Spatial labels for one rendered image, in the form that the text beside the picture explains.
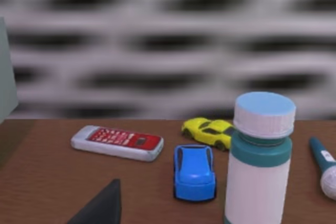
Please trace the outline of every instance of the bottle label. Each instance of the bottle label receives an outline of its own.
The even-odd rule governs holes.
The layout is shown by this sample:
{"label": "bottle label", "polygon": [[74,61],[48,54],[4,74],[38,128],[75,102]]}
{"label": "bottle label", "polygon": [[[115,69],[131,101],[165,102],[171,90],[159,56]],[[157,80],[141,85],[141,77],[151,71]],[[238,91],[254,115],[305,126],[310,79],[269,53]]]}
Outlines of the bottle label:
{"label": "bottle label", "polygon": [[328,162],[336,162],[336,160],[331,156],[331,154],[327,151],[321,151],[322,156]]}

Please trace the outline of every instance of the pill bottle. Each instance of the pill bottle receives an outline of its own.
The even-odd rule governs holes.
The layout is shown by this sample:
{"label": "pill bottle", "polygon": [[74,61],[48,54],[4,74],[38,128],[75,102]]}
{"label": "pill bottle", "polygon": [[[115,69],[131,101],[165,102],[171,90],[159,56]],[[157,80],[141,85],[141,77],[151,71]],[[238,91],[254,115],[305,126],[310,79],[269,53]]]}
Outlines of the pill bottle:
{"label": "pill bottle", "polygon": [[225,224],[281,223],[295,112],[295,104],[276,93],[249,92],[236,99]]}

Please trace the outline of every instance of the red and white phone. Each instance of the red and white phone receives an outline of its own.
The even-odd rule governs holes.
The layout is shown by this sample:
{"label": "red and white phone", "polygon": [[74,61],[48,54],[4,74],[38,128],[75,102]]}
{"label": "red and white phone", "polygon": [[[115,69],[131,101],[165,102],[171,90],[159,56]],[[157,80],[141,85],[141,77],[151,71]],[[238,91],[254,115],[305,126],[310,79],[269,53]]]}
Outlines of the red and white phone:
{"label": "red and white phone", "polygon": [[71,139],[75,149],[151,162],[163,148],[160,136],[87,125]]}

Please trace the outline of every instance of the wooden table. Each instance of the wooden table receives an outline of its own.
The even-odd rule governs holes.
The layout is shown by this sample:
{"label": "wooden table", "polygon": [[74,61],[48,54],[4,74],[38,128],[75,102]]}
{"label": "wooden table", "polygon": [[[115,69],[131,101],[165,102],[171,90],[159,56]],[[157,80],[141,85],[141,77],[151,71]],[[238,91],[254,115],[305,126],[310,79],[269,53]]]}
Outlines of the wooden table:
{"label": "wooden table", "polygon": [[[73,150],[71,137],[88,124],[161,135],[165,147],[153,163]],[[121,179],[122,224],[223,223],[227,153],[214,151],[214,201],[189,204],[173,199],[173,150],[192,142],[180,136],[180,126],[181,121],[5,121],[0,125],[0,223],[64,224],[114,178]],[[295,127],[282,223],[334,223],[336,202],[320,190],[308,139],[319,137],[336,156],[336,121],[299,121]]]}

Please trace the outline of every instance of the blurry background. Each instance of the blurry background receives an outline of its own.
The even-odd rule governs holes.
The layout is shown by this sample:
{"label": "blurry background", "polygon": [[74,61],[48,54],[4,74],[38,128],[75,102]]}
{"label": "blurry background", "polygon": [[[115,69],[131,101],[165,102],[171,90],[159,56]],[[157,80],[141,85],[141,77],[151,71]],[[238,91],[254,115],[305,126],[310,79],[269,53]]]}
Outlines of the blurry background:
{"label": "blurry background", "polygon": [[231,118],[235,98],[336,115],[336,0],[0,0],[12,118]]}

